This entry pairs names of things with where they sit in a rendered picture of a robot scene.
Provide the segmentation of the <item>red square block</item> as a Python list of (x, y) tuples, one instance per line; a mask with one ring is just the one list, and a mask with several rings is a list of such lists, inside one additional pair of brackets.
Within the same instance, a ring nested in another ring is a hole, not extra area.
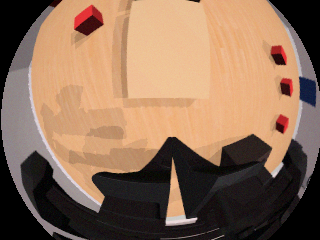
[(276, 131), (280, 131), (279, 133), (285, 132), (285, 129), (288, 127), (288, 117), (280, 115), (276, 120)]
[(283, 79), (281, 79), (281, 93), (283, 93), (283, 95), (287, 95), (289, 97), (292, 96), (292, 92), (293, 92), (293, 88), (292, 88), (292, 79), (285, 79), (285, 77), (283, 77)]
[(93, 5), (89, 5), (87, 9), (80, 12), (80, 15), (75, 17), (75, 29), (77, 32), (83, 33), (85, 36), (91, 35), (95, 29), (99, 29), (99, 27), (103, 27), (103, 19), (101, 16), (103, 13), (97, 11), (96, 7)]
[(276, 47), (273, 45), (271, 51), (271, 56), (273, 57), (273, 60), (275, 60), (276, 65), (287, 64), (287, 53), (285, 53), (281, 45), (276, 45)]

